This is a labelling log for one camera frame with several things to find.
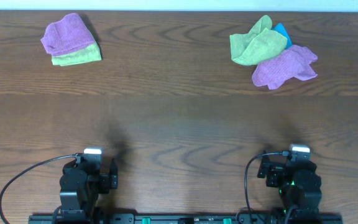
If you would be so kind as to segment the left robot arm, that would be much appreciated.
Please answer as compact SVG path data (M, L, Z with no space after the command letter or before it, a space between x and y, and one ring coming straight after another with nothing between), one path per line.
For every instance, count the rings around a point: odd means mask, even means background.
M96 202L118 186L118 167L114 159L109 172L101 172L101 154L77 153L63 166L60 178L61 205L53 212L52 223L98 223Z

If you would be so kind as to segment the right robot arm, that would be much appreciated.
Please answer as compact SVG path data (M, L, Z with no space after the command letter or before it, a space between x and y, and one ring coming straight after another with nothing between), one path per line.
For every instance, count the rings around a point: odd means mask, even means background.
M283 203L283 223L317 219L322 180L316 168L308 152L265 151L262 154L257 177L265 179L267 187L278 189Z

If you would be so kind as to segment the purple microfiber cloth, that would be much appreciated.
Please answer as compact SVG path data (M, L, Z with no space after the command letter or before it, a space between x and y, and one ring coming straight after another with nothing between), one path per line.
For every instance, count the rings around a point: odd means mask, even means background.
M310 80L318 76L311 68L317 59L309 48L292 45L279 56L259 63L252 74L252 82L255 86L276 90L291 78Z

